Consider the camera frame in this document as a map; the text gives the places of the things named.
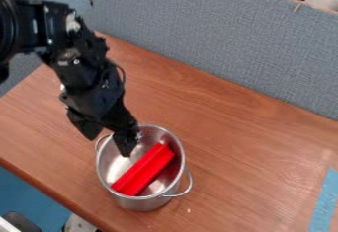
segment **blue object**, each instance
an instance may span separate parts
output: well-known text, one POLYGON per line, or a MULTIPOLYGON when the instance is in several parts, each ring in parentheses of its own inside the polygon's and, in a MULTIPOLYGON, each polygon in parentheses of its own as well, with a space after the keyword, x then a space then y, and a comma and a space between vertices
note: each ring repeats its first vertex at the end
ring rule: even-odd
POLYGON ((329 232, 330 223, 334 215, 334 208, 338 199, 338 172, 329 169, 322 191, 319 195, 319 200, 317 202, 314 215, 311 218, 309 232, 329 232))
POLYGON ((0 216, 16 211, 44 232, 58 232, 71 212, 0 167, 0 216))

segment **metal pot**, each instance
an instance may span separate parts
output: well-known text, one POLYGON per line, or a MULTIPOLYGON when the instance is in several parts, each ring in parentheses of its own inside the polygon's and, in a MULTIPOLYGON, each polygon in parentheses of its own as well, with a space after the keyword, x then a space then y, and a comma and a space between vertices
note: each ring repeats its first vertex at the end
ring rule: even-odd
POLYGON ((140 143, 131 157, 127 158, 120 155, 111 134, 98 140, 95 145, 96 172, 104 188, 111 192, 112 197, 123 208, 136 211, 151 211, 167 204, 173 197, 189 193, 193 186, 193 177, 185 166, 183 147, 177 137, 156 125, 140 124, 140 130, 143 136, 140 143), (160 140, 169 144, 175 153, 174 160, 138 196, 127 196, 118 193, 110 188, 111 184, 120 178, 128 168, 160 140), (186 172, 189 178, 189 186, 182 193, 175 193, 183 172, 186 172))

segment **red block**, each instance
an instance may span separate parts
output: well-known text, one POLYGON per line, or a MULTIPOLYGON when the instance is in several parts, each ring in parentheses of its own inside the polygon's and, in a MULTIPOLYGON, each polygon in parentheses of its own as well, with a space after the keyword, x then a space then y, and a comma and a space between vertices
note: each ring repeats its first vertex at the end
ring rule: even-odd
POLYGON ((156 143, 111 185, 111 189, 124 195, 136 196, 166 168, 173 158, 174 152, 169 145, 156 143))

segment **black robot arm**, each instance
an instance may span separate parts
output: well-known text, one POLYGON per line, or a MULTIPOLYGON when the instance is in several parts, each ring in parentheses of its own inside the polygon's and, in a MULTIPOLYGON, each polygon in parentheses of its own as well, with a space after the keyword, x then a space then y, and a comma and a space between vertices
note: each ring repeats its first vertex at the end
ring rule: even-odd
POLYGON ((138 141, 138 121, 124 107, 124 72, 106 58, 107 45, 67 5, 42 0, 0 0, 0 83, 18 53, 35 53, 56 72, 67 117, 94 139, 114 131, 123 156, 138 141))

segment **wood grain surface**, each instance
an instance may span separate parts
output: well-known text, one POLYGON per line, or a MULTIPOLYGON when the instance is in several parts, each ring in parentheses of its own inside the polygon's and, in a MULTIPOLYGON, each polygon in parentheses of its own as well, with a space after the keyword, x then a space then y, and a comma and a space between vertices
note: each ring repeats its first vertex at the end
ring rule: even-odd
POLYGON ((107 232, 307 231, 326 170, 338 169, 337 122, 118 39, 107 43, 127 72, 128 108, 183 143, 190 194, 152 212, 118 207, 46 66, 0 100, 0 165, 107 232))

